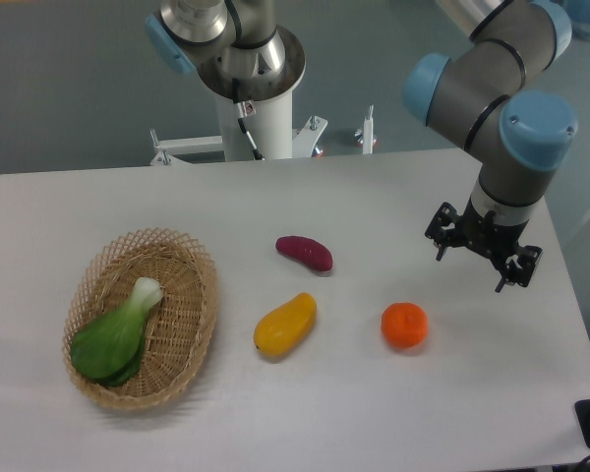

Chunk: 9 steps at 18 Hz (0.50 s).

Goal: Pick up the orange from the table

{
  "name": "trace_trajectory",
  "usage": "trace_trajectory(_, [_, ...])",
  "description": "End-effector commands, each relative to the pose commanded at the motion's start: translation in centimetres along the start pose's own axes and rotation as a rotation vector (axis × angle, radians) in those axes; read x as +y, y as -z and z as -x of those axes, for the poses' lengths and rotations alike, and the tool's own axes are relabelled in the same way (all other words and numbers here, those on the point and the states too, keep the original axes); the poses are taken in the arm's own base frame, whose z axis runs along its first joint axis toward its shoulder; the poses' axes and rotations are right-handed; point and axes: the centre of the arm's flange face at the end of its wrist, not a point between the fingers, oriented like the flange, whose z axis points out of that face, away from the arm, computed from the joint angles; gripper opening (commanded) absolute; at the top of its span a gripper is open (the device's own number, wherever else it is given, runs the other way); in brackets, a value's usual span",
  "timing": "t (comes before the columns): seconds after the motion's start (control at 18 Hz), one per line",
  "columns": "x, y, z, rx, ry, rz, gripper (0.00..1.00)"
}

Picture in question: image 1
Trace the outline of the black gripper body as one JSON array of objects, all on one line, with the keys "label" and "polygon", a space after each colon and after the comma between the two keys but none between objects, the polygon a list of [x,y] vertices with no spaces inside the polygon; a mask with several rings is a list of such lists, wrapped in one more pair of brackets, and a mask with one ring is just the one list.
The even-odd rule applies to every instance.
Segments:
[{"label": "black gripper body", "polygon": [[489,259],[496,269],[505,268],[509,262],[519,267],[530,266],[527,250],[518,242],[528,221],[502,225],[496,223],[497,216],[492,211],[480,214],[469,200],[455,226],[457,247],[464,247]]}]

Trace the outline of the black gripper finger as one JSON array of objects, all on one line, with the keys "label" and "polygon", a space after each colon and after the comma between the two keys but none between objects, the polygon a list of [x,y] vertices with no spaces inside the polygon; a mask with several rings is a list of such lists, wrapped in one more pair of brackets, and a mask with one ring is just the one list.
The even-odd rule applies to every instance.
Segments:
[{"label": "black gripper finger", "polygon": [[516,244],[510,252],[494,257],[494,268],[501,275],[495,292],[501,293],[506,286],[527,287],[543,256],[543,250],[537,246],[520,246]]},{"label": "black gripper finger", "polygon": [[429,223],[425,236],[431,240],[437,248],[436,260],[440,262],[449,248],[460,246],[460,230],[457,224],[460,222],[460,215],[448,202],[442,203],[431,222]]}]

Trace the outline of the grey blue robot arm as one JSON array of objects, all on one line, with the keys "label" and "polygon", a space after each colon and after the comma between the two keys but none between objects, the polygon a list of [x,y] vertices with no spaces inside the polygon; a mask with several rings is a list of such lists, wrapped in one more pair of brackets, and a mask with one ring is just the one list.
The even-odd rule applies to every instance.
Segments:
[{"label": "grey blue robot arm", "polygon": [[[466,208],[442,204],[426,236],[440,253],[464,247],[489,260],[501,285],[527,286],[542,251],[519,242],[577,131],[572,107],[528,88],[567,49],[571,24],[550,1],[444,1],[471,41],[458,59],[424,56],[402,89],[425,127],[481,163]],[[306,58],[270,1],[164,1],[147,36],[180,74],[216,100],[229,161],[309,157],[316,139],[292,127],[292,93]]]}]

